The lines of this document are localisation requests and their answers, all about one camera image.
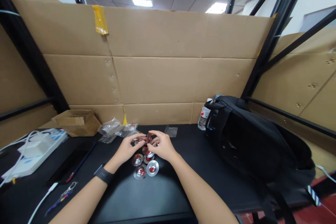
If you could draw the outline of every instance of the floor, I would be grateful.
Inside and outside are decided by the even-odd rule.
[[[316,179],[313,181],[312,186],[317,184],[323,178]],[[263,212],[258,212],[259,218],[264,216]],[[240,217],[243,219],[244,224],[253,223],[253,218],[251,213],[241,214]],[[297,224],[330,224],[336,223],[336,194],[330,195],[328,198],[322,200],[321,206],[311,206],[301,211],[294,213],[295,220]]]

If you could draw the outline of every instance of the wrist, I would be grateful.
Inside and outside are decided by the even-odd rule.
[[[104,169],[109,173],[114,174],[120,166],[121,164],[112,157],[104,166]]]

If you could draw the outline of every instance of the yellow tape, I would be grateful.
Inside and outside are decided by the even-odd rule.
[[[122,123],[124,126],[126,126],[127,125],[127,119],[126,119],[126,113],[125,113],[125,108],[124,108],[124,105],[122,105],[122,109],[123,109],[123,111],[124,111],[124,122]]]
[[[104,7],[100,5],[92,5],[92,7],[94,9],[94,20],[96,21],[96,32],[101,35],[108,34]]]

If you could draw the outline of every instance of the right hand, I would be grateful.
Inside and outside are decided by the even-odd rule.
[[[170,160],[173,159],[178,153],[174,149],[169,136],[161,131],[149,131],[149,133],[156,135],[156,138],[154,138],[150,144],[147,144],[148,150],[170,162]],[[159,146],[154,147],[151,145],[158,140],[160,141]]]

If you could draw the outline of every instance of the open cardboard box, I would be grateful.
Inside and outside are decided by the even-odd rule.
[[[92,137],[97,133],[100,122],[93,110],[67,110],[52,120],[73,137]]]

